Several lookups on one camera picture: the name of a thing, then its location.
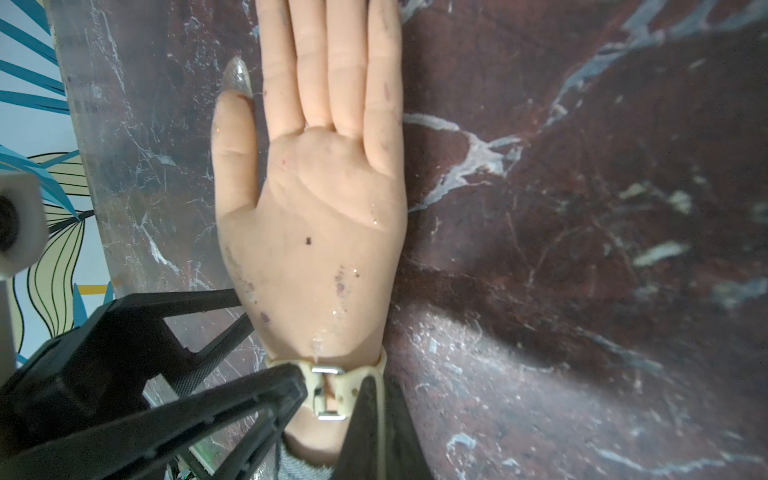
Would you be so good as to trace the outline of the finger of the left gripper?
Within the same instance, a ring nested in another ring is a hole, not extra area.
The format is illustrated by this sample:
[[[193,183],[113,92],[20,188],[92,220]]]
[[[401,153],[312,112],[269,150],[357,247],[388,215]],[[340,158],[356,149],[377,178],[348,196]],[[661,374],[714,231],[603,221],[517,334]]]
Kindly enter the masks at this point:
[[[131,294],[99,307],[83,325],[45,342],[1,387],[1,453],[148,409],[145,384],[162,376],[189,396],[252,332],[247,315],[193,352],[169,317],[239,306],[231,290]]]

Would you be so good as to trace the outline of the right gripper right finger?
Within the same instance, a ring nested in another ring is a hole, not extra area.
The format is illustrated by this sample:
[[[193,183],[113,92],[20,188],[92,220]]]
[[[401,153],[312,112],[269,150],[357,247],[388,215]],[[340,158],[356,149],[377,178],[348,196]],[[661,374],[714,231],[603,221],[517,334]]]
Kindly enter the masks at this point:
[[[432,477],[402,389],[393,380],[363,381],[332,477]]]

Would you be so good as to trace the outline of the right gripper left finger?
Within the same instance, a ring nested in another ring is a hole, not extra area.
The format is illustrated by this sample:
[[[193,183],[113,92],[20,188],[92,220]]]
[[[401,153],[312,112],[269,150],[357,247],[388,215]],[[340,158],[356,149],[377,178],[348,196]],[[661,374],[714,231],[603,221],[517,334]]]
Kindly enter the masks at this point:
[[[144,479],[223,427],[256,422],[216,470],[217,479],[249,479],[264,461],[307,390],[285,364],[151,410],[49,441],[2,461],[4,479]]]

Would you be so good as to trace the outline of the cream wrist watch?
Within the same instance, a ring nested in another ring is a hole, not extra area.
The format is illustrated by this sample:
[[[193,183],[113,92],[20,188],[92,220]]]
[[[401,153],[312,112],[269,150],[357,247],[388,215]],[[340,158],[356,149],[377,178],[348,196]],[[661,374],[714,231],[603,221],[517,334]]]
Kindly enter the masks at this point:
[[[307,397],[302,406],[311,411],[319,421],[337,422],[350,419],[357,400],[361,398],[363,382],[372,379],[375,384],[376,409],[379,420],[386,415],[384,371],[387,352],[381,348],[374,366],[362,366],[344,370],[338,366],[314,364],[307,360],[266,359],[269,368],[294,365],[299,368]]]

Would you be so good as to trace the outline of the mannequin hand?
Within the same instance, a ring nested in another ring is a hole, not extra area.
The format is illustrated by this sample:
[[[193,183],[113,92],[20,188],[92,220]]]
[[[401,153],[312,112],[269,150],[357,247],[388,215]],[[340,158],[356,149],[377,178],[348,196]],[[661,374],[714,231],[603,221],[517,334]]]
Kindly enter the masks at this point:
[[[211,127],[222,257],[269,359],[373,366],[407,230],[400,6],[256,8],[262,94],[232,58]]]

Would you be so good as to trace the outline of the black white plaid sleeve arm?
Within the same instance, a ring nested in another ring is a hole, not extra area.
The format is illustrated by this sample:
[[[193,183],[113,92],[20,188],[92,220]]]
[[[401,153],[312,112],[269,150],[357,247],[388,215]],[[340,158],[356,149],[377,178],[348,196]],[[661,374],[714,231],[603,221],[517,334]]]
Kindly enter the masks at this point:
[[[335,472],[332,466],[312,465],[293,455],[284,440],[276,450],[275,478],[278,480],[330,480]]]

